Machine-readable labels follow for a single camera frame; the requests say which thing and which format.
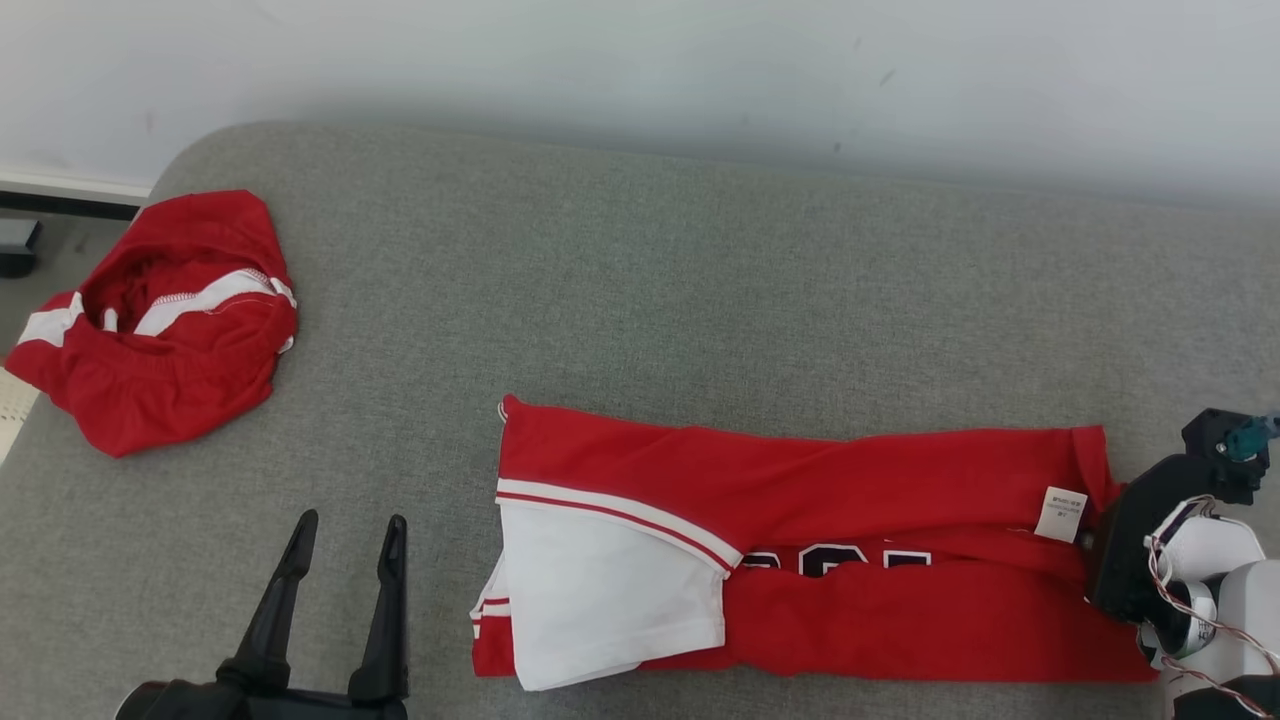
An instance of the teal connector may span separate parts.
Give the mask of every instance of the teal connector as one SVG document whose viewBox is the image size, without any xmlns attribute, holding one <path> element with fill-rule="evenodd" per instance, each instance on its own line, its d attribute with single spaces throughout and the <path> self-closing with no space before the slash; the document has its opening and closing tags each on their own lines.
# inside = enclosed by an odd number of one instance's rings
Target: teal connector
<svg viewBox="0 0 1280 720">
<path fill-rule="evenodd" d="M 1280 413 L 1249 418 L 1239 429 L 1226 436 L 1222 454 L 1235 462 L 1247 462 L 1266 450 L 1267 443 L 1280 437 Z"/>
</svg>

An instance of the white label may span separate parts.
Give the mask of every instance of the white label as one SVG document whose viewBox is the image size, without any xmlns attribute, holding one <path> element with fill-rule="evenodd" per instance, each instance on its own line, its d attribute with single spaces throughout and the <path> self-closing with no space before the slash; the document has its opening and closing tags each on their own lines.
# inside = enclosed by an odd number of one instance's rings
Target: white label
<svg viewBox="0 0 1280 720">
<path fill-rule="evenodd" d="M 1036 524 L 1036 534 L 1062 542 L 1075 542 L 1075 530 L 1084 515 L 1084 503 L 1089 496 L 1069 489 L 1051 487 L 1044 491 L 1044 506 L 1041 507 L 1041 521 Z"/>
</svg>

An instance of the folded red jersey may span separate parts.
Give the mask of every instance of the folded red jersey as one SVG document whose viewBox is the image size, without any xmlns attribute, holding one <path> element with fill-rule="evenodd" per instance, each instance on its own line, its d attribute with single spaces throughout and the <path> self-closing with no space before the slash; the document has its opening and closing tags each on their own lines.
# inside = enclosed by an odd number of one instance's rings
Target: folded red jersey
<svg viewBox="0 0 1280 720">
<path fill-rule="evenodd" d="M 1101 428 L 828 442 L 503 407 L 477 675 L 1155 676 L 1084 601 L 1082 551 L 1033 532 L 1050 488 L 1087 498 L 1084 527 L 1119 493 Z"/>
</svg>

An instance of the gray sofa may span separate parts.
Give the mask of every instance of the gray sofa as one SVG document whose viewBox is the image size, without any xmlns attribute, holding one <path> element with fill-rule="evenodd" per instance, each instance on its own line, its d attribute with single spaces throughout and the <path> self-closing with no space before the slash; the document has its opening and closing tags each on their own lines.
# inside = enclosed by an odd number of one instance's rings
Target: gray sofa
<svg viewBox="0 0 1280 720">
<path fill-rule="evenodd" d="M 154 200 L 236 187 L 271 209 L 297 346 L 262 407 L 124 460 L 40 401 L 0 469 L 3 717 L 210 679 L 307 507 L 294 684 L 346 687 L 401 512 L 413 717 L 1148 717 L 1153 687 L 476 679 L 498 400 L 822 438 L 1102 423 L 1119 478 L 1206 406 L 1280 405 L 1274 219 L 296 124 L 197 142 Z M 1277 511 L 1238 512 L 1271 551 Z"/>
</svg>

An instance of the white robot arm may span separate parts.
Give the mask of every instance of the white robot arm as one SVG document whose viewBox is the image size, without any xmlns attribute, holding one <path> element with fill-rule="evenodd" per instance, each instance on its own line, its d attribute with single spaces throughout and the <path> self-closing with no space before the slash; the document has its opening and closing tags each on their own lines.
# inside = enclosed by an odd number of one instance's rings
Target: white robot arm
<svg viewBox="0 0 1280 720">
<path fill-rule="evenodd" d="M 1087 600 L 1139 626 L 1166 717 L 1280 714 L 1280 561 L 1216 512 L 1217 501 L 1253 502 L 1277 436 L 1275 414 L 1206 410 L 1183 429 L 1187 452 L 1132 482 L 1082 537 Z"/>
</svg>

